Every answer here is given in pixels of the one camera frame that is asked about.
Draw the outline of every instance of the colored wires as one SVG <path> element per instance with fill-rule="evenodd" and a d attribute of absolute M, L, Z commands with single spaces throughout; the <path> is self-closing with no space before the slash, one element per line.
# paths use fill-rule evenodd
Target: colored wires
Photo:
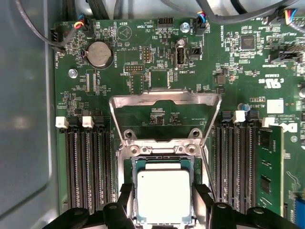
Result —
<path fill-rule="evenodd" d="M 297 26 L 293 22 L 296 12 L 297 12 L 297 9 L 287 9 L 287 10 L 284 10 L 286 25 L 288 25 L 289 27 L 293 28 L 294 30 L 297 30 L 298 32 L 300 32 L 302 34 L 305 34 L 305 29 Z"/>
<path fill-rule="evenodd" d="M 287 9 L 284 11 L 286 25 L 293 22 L 297 9 Z"/>
<path fill-rule="evenodd" d="M 205 23 L 206 19 L 205 19 L 205 14 L 203 11 L 200 11 L 197 13 L 198 17 L 201 17 L 202 22 Z"/>
<path fill-rule="evenodd" d="M 64 47 L 67 43 L 69 43 L 69 41 L 71 41 L 71 39 L 73 38 L 73 36 L 76 33 L 76 29 L 73 27 L 69 34 L 67 35 L 66 39 L 63 40 L 62 42 L 54 42 L 49 40 L 48 38 L 46 38 L 45 36 L 43 36 L 38 29 L 34 26 L 34 24 L 32 23 L 32 21 L 30 20 L 29 16 L 27 15 L 26 11 L 24 10 L 20 0 L 15 0 L 17 9 L 21 15 L 21 17 L 23 18 L 24 22 L 28 25 L 28 27 L 32 30 L 32 32 L 42 41 L 44 41 L 45 43 L 51 45 L 51 46 L 55 46 L 55 47 Z"/>
<path fill-rule="evenodd" d="M 83 14 L 81 14 L 78 17 L 78 21 L 74 24 L 74 28 L 76 28 L 77 30 L 81 27 L 85 25 L 85 16 Z"/>

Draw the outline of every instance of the bios chip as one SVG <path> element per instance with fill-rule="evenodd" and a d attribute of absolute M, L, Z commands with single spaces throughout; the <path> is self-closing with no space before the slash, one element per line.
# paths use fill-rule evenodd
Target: bios chip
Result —
<path fill-rule="evenodd" d="M 263 175 L 261 175 L 261 189 L 267 194 L 271 192 L 271 180 Z"/>
<path fill-rule="evenodd" d="M 241 49 L 242 50 L 255 50 L 255 36 L 241 36 Z"/>

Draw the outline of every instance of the screw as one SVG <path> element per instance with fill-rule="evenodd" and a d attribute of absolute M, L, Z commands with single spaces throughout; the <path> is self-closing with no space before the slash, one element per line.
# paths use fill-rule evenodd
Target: screw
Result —
<path fill-rule="evenodd" d="M 77 70 L 74 69 L 74 68 L 71 68 L 69 71 L 68 71 L 68 75 L 70 78 L 72 79 L 75 79 L 77 77 Z"/>
<path fill-rule="evenodd" d="M 189 32 L 190 29 L 191 29 L 190 24 L 187 23 L 187 22 L 183 22 L 183 23 L 181 24 L 181 26 L 180 26 L 180 30 L 181 30 L 181 32 L 183 32 L 183 33 Z"/>
<path fill-rule="evenodd" d="M 187 147 L 187 151 L 190 153 L 190 154 L 194 154 L 196 152 L 196 146 L 194 145 L 189 145 Z"/>
<path fill-rule="evenodd" d="M 223 203 L 220 203 L 220 204 L 218 204 L 217 205 L 219 208 L 222 208 L 222 209 L 224 209 L 224 208 L 226 208 L 227 206 L 225 205 L 225 204 L 223 204 Z"/>
<path fill-rule="evenodd" d="M 139 148 L 137 146 L 131 146 L 130 151 L 132 154 L 137 154 L 139 151 Z"/>
<path fill-rule="evenodd" d="M 253 210 L 256 214 L 263 214 L 264 211 L 261 208 L 254 208 Z"/>

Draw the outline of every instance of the chip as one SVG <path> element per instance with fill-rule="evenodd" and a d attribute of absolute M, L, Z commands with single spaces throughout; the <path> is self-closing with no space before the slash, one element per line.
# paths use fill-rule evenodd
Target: chip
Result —
<path fill-rule="evenodd" d="M 260 133 L 261 146 L 267 149 L 271 147 L 271 132 L 261 131 Z"/>
<path fill-rule="evenodd" d="M 225 84 L 225 75 L 218 75 L 216 77 L 216 83 L 217 84 Z"/>
<path fill-rule="evenodd" d="M 225 93 L 225 88 L 224 88 L 224 87 L 217 87 L 217 88 L 216 88 L 216 92 L 217 92 L 218 94 Z"/>
<path fill-rule="evenodd" d="M 267 194 L 270 194 L 270 184 L 271 184 L 270 179 L 268 179 L 265 176 L 261 176 L 261 188 Z"/>
<path fill-rule="evenodd" d="M 241 36 L 242 50 L 255 50 L 255 36 Z"/>
<path fill-rule="evenodd" d="M 81 109 L 80 109 L 80 108 L 75 108 L 75 109 L 74 109 L 74 113 L 75 113 L 76 115 L 81 115 Z"/>
<path fill-rule="evenodd" d="M 90 114 L 89 114 L 89 111 L 88 111 L 88 110 L 83 110 L 83 111 L 82 111 L 82 115 L 83 115 L 83 116 L 89 116 Z"/>
<path fill-rule="evenodd" d="M 102 115 L 102 111 L 98 111 L 98 110 L 93 111 L 93 116 L 101 116 L 101 115 Z"/>

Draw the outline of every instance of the green circuit board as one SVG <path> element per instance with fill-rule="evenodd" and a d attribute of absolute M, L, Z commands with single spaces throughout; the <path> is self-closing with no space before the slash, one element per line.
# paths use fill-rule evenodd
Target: green circuit board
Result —
<path fill-rule="evenodd" d="M 180 30 L 183 22 L 190 24 L 187 33 Z M 111 139 L 107 146 L 111 155 L 109 196 L 115 201 L 120 188 L 116 181 L 115 149 L 120 146 L 120 140 L 109 109 L 112 96 L 141 94 L 144 90 L 162 87 L 187 89 L 193 93 L 221 93 L 221 111 L 233 113 L 240 103 L 249 104 L 251 111 L 259 112 L 260 119 L 274 117 L 275 123 L 282 127 L 284 170 L 280 178 L 284 181 L 284 189 L 277 191 L 284 196 L 285 216 L 294 221 L 295 195 L 305 188 L 305 153 L 302 149 L 305 126 L 301 122 L 304 100 L 299 96 L 305 83 L 305 68 L 302 58 L 270 62 L 270 56 L 287 47 L 297 47 L 303 54 L 304 37 L 284 25 L 266 25 L 263 18 L 225 26 L 207 23 L 204 35 L 196 36 L 194 22 L 192 18 L 180 18 L 173 20 L 171 28 L 158 28 L 158 19 L 95 21 L 94 37 L 78 31 L 66 46 L 65 53 L 55 53 L 57 116 L 81 118 L 97 114 L 103 117 L 108 131 L 105 139 Z M 305 18 L 296 17 L 295 22 L 304 24 Z M 57 23 L 57 36 L 65 37 L 72 25 L 73 22 Z M 175 44 L 181 38 L 186 41 L 186 60 L 183 66 L 177 66 Z M 95 41 L 109 44 L 113 51 L 113 63 L 106 69 L 94 68 L 82 57 L 82 51 Z M 69 69 L 77 70 L 75 79 L 68 76 Z M 161 101 L 152 107 L 122 108 L 118 119 L 123 123 L 123 129 L 132 128 L 138 138 L 167 139 L 187 137 L 194 127 L 203 130 L 209 115 L 198 106 L 176 106 L 173 102 Z M 217 120 L 222 125 L 221 117 Z M 69 189 L 66 141 L 65 135 L 58 133 L 62 203 L 67 201 Z M 209 136 L 207 142 L 213 163 L 213 154 L 217 152 L 212 147 L 217 143 L 215 135 Z M 256 163 L 259 171 L 254 173 L 264 175 L 261 174 L 262 162 Z M 274 172 L 280 174 L 280 168 Z M 261 197 L 256 195 L 257 205 L 261 205 Z M 284 212 L 282 204 L 272 204 L 276 205 L 276 213 Z"/>

